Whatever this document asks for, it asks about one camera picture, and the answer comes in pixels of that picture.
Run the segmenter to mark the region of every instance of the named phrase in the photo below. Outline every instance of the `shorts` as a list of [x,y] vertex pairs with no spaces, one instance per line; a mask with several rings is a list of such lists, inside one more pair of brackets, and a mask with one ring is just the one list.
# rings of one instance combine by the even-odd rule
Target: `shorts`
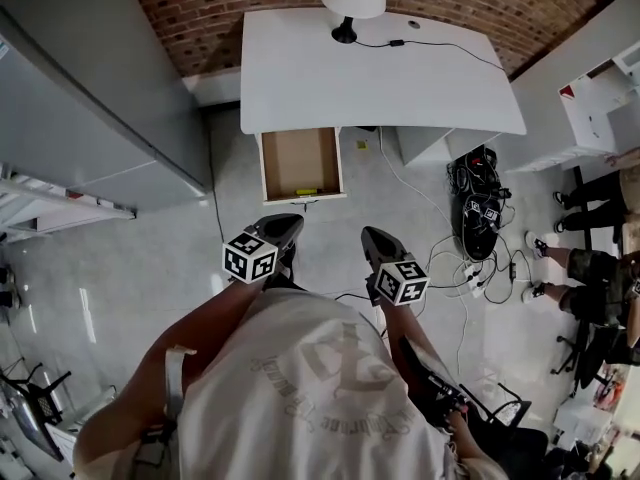
[[602,251],[573,249],[567,275],[585,286],[569,288],[560,299],[560,309],[593,324],[626,325],[618,318],[625,313],[627,302],[621,289],[624,272],[616,258]]

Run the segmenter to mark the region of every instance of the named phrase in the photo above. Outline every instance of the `tile floor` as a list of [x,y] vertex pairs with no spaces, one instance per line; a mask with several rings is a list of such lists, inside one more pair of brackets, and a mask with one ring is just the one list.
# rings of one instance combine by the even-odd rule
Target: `tile floor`
[[[300,206],[262,205],[258,149],[255,139],[239,130],[239,111],[215,114],[210,122],[220,219],[227,239],[262,215],[302,212]],[[366,140],[368,149],[358,150],[356,140]],[[359,240],[363,226],[377,226],[398,236],[425,263],[431,247],[451,230],[430,203],[395,179],[380,154],[377,134],[347,128],[340,142],[348,197],[308,207],[294,263],[296,282],[323,294],[364,295],[368,265]],[[448,215],[444,167],[404,168],[393,129],[384,130],[384,148],[398,174]],[[512,250],[524,246],[526,229],[550,232],[560,212],[551,191],[566,188],[570,178],[560,170],[502,176],[503,184],[514,193],[511,204],[517,209],[513,223],[502,231]],[[563,235],[563,245],[581,245],[581,235],[570,235]],[[451,241],[437,250],[456,252]],[[504,264],[506,253],[499,250],[499,254]],[[73,372],[58,390],[68,408],[81,406],[108,385],[121,388],[158,335],[224,284],[220,255],[221,238],[211,201],[11,245],[5,259],[16,271],[24,299],[24,308],[12,315],[11,331],[19,351],[30,366],[43,361],[52,378]],[[546,261],[534,264],[527,255],[534,277],[562,276]],[[451,284],[457,264],[447,255],[436,258],[432,282]],[[521,260],[517,277],[526,278]],[[523,424],[549,430],[570,383],[569,375],[549,375],[566,353],[555,338],[570,335],[575,321],[546,300],[525,307],[520,300],[525,285],[516,282],[512,297],[502,305],[464,297],[468,322],[459,375],[457,350],[466,312],[460,300],[447,298],[457,295],[456,291],[429,290],[419,321],[451,372],[488,405],[504,400],[495,385],[501,381],[533,401]],[[500,299],[508,290],[508,282],[497,278],[489,294]],[[381,325],[366,301],[343,301]],[[422,305],[414,309],[419,311]],[[94,336],[87,332],[87,318]],[[0,333],[0,364],[7,365],[18,349],[5,325],[0,325]],[[62,465],[49,468],[50,459],[30,443],[21,444],[42,478],[64,478]]]

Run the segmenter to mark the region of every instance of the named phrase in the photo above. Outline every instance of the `hand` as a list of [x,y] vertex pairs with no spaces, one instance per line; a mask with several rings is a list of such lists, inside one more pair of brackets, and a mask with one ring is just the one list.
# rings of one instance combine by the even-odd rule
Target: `hand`
[[618,163],[618,160],[620,160],[620,157],[617,155],[611,155],[604,159],[605,163],[610,165],[611,167],[615,167]]

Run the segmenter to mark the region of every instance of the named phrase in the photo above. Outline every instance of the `white desk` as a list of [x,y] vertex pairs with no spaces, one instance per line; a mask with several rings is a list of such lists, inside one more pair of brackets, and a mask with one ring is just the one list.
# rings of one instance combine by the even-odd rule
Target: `white desk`
[[[341,44],[330,34],[339,23],[324,8],[245,14],[243,132],[260,143],[267,132],[396,126],[405,163],[450,160],[500,133],[525,133],[501,69],[453,46]],[[358,41],[370,45],[392,39],[454,43],[500,64],[485,35],[437,21],[385,13],[356,20],[354,29]]]

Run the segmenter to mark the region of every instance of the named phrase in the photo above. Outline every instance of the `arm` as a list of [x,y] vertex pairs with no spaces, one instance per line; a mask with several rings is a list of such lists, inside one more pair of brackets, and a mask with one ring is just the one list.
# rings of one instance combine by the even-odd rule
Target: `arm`
[[621,169],[638,165],[640,164],[640,147],[633,148],[627,151],[624,155],[610,156],[606,159],[606,162],[611,167],[618,167]]
[[122,394],[82,428],[74,449],[79,465],[122,450],[164,421],[165,354],[176,345],[196,350],[183,364],[183,389],[193,383],[237,329],[262,282],[234,282],[167,329],[151,346]]
[[[408,384],[409,393],[412,391],[420,391],[419,381],[410,370],[404,355],[400,350],[400,338],[406,336],[411,341],[422,347],[429,355],[433,356],[440,362],[442,362],[442,360],[438,357],[436,350],[433,348],[433,345],[427,338],[409,306],[392,306],[388,301],[382,299],[380,307],[382,308],[387,321],[387,334],[389,335],[389,346],[391,348],[391,357],[393,358],[393,362],[396,365],[396,368],[398,368],[398,372],[401,377]],[[449,417],[449,423],[453,427],[452,439],[456,443],[458,457],[461,459],[478,458],[491,461],[491,459],[476,444],[475,439],[473,439],[473,436],[469,431],[467,423],[459,412],[453,412],[451,414]]]
[[634,348],[640,338],[640,298],[631,301],[631,310],[627,320],[627,345]]

